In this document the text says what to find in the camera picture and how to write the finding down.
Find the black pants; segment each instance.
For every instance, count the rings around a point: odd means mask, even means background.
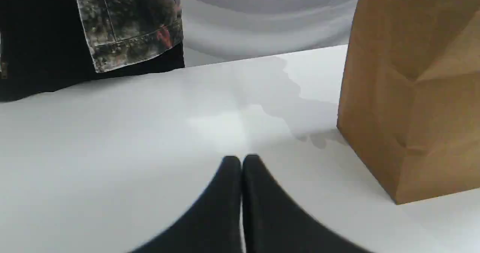
[[[104,78],[167,72],[185,67],[182,44],[157,58],[96,73],[76,0],[0,0],[0,102]]]

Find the white backdrop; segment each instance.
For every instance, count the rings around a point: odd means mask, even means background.
[[[357,0],[182,0],[187,66],[348,42]]]

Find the white table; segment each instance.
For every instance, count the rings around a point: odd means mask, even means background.
[[[0,252],[133,249],[185,212],[223,155],[247,153],[312,216],[374,252],[478,252],[480,190],[396,206],[339,135],[346,49],[0,104]]]

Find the brown paper bag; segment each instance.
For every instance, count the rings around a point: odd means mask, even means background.
[[[359,0],[338,128],[398,204],[480,187],[480,0]]]

